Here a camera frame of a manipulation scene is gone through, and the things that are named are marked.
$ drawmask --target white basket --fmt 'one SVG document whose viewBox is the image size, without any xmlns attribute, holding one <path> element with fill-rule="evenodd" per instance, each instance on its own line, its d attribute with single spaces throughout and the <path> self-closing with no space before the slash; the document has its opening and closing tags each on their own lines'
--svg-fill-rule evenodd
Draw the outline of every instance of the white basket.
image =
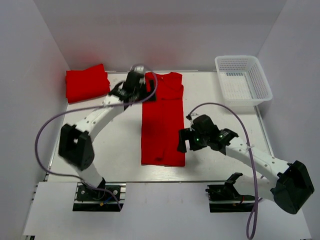
<svg viewBox="0 0 320 240">
<path fill-rule="evenodd" d="M 255 56 L 218 56 L 214 61 L 225 105 L 249 107 L 272 99 L 267 78 Z"/>
</svg>

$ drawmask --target laundry basket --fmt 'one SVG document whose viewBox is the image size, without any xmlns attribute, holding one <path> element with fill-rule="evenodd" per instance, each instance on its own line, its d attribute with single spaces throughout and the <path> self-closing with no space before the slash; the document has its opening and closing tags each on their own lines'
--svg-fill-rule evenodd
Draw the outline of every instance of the laundry basket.
<svg viewBox="0 0 320 240">
<path fill-rule="evenodd" d="M 255 56 L 218 56 L 214 61 L 225 105 L 250 107 L 272 99 L 267 78 Z"/>
</svg>

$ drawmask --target red cloth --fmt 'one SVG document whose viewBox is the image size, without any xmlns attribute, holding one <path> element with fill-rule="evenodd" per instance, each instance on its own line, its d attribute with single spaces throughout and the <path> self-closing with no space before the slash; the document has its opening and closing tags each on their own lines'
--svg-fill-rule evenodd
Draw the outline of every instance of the red cloth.
<svg viewBox="0 0 320 240">
<path fill-rule="evenodd" d="M 110 92 L 108 73 L 103 64 L 90 67 L 83 71 L 66 71 L 66 98 L 68 103 L 92 99 Z"/>
<path fill-rule="evenodd" d="M 182 75 L 157 74 L 156 102 L 142 104 L 141 164 L 184 167 L 185 154 L 177 151 L 184 126 Z M 154 79 L 145 75 L 147 84 Z"/>
</svg>

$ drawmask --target white wall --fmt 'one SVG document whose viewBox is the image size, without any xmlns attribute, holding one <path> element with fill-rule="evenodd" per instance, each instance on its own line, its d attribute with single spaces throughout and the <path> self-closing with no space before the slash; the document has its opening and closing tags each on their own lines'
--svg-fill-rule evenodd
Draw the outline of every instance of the white wall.
<svg viewBox="0 0 320 240">
<path fill-rule="evenodd" d="M 71 69 L 214 68 L 256 56 L 286 0 L 34 0 Z"/>
<path fill-rule="evenodd" d="M 303 207 L 320 239 L 320 1 L 288 0 L 258 58 L 273 93 L 261 112 L 279 158 L 306 164 L 315 192 Z"/>
<path fill-rule="evenodd" d="M 59 48 L 32 0 L 2 0 L 0 7 L 0 239 L 21 237 L 36 184 L 44 179 L 34 140 L 40 126 L 66 107 Z M 48 164 L 57 137 L 41 140 Z"/>
</svg>

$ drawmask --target white panel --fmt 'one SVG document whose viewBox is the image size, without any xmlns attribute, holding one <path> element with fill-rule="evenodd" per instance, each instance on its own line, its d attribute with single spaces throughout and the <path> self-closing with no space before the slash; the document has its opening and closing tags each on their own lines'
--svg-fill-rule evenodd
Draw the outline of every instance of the white panel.
<svg viewBox="0 0 320 240">
<path fill-rule="evenodd" d="M 109 74 L 111 85 L 126 79 L 126 74 Z M 182 84 L 183 111 L 186 116 L 194 107 L 205 102 L 222 103 L 222 94 L 216 72 L 183 72 Z M 69 104 L 68 110 L 101 105 L 103 98 Z M 264 152 L 268 147 L 253 107 L 251 113 L 240 114 L 248 130 L 250 142 Z M 220 128 L 229 128 L 244 139 L 244 131 L 238 120 L 220 106 L 207 105 L 195 111 L 206 114 Z M 74 124 L 90 111 L 76 112 L 65 116 L 63 123 Z M 134 105 L 110 122 L 95 138 L 94 164 L 99 173 L 109 182 L 133 181 L 224 181 L 234 172 L 252 176 L 252 169 L 242 162 L 212 151 L 209 147 L 199 151 L 188 151 L 185 155 L 185 167 L 141 165 L 141 126 L 142 106 Z M 190 127 L 185 118 L 184 126 Z M 55 151 L 52 171 L 76 174 Z M 49 176 L 49 181 L 77 181 L 75 178 Z"/>
<path fill-rule="evenodd" d="M 0 239 L 20 239 L 35 185 L 44 178 L 34 154 L 40 126 L 66 107 L 66 61 L 32 0 L 0 7 Z M 40 142 L 48 164 L 57 126 Z"/>
<path fill-rule="evenodd" d="M 41 182 L 24 231 L 36 240 L 246 240 L 245 213 L 210 213 L 206 183 L 129 183 L 121 212 L 72 212 L 76 183 Z M 257 240 L 310 238 L 302 212 L 259 204 Z"/>
<path fill-rule="evenodd" d="M 276 157 L 306 164 L 315 193 L 305 203 L 312 239 L 320 239 L 320 1 L 288 0 L 258 58 L 273 100 L 260 109 Z"/>
<path fill-rule="evenodd" d="M 35 0 L 72 69 L 214 68 L 256 56 L 286 0 Z"/>
</svg>

